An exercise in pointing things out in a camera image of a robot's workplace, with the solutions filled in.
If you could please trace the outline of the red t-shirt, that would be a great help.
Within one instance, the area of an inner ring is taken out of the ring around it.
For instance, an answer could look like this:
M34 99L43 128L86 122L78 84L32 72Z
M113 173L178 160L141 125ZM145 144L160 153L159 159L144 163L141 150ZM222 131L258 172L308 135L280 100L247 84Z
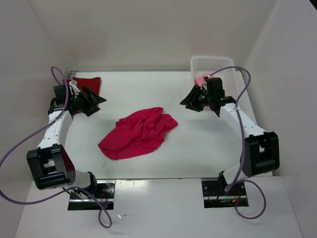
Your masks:
M99 95L100 87L101 87L101 78L78 78L74 77L72 79L67 80L67 84L70 85L70 81L76 81L76 89L74 87L70 87L71 94L77 96L79 91L82 91L86 96L88 95L85 91L83 91L83 87L88 87L92 92Z

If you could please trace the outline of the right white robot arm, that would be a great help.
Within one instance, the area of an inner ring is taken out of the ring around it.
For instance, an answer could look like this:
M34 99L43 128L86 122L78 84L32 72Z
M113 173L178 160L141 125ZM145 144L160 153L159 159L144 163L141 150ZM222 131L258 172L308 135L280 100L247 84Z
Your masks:
M239 164L220 172L218 176L218 191L228 195L237 182L279 169L279 138L275 132L267 132L259 127L242 111L233 97L225 95L221 78L208 78L206 81L206 89L194 85L180 104L196 112L209 107L241 137Z

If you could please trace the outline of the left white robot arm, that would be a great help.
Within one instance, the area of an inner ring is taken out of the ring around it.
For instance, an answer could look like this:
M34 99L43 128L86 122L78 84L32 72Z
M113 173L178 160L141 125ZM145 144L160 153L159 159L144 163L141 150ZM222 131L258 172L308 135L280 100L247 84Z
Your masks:
M54 93L44 137L38 147L26 155L34 182L39 190L80 187L87 198L94 198L99 192L96 177L92 172L76 170L64 146L74 116L77 113L91 116L106 99L87 86L79 89L72 83L54 87Z

